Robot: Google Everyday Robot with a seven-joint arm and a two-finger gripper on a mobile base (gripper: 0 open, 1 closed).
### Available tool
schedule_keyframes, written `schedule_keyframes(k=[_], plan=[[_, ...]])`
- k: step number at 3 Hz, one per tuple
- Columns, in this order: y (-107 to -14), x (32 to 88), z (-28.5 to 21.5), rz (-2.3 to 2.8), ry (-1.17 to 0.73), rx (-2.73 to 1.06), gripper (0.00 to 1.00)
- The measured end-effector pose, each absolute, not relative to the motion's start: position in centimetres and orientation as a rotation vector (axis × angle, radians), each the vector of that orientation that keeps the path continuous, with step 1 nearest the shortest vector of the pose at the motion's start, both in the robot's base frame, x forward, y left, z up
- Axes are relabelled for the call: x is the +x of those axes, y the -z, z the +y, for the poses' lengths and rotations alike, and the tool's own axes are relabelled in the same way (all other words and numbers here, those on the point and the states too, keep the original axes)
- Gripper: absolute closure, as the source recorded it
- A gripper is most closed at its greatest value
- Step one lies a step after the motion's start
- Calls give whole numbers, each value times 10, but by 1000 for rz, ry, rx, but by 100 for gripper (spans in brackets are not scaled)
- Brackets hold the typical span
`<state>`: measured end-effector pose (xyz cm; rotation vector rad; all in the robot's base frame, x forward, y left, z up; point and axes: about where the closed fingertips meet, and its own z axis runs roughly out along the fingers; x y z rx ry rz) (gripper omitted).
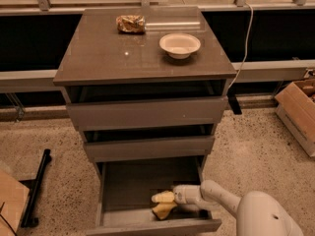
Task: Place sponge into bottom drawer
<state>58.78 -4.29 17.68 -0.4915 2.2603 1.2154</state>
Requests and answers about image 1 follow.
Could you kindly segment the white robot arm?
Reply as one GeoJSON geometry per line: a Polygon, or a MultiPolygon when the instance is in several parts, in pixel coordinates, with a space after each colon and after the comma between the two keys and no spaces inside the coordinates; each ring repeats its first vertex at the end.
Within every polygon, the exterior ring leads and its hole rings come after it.
{"type": "Polygon", "coordinates": [[[235,196],[213,180],[200,185],[177,185],[152,196],[154,215],[166,219],[176,207],[210,211],[213,202],[236,220],[237,236],[304,236],[299,225],[272,196],[251,191],[235,196]]]}

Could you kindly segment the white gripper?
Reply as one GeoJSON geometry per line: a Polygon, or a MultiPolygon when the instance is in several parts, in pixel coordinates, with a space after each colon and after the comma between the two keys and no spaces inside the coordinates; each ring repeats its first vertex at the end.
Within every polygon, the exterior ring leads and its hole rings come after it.
{"type": "Polygon", "coordinates": [[[199,185],[177,185],[171,191],[164,191],[152,196],[153,203],[172,203],[175,201],[187,211],[211,211],[213,204],[202,197],[199,185]]]}

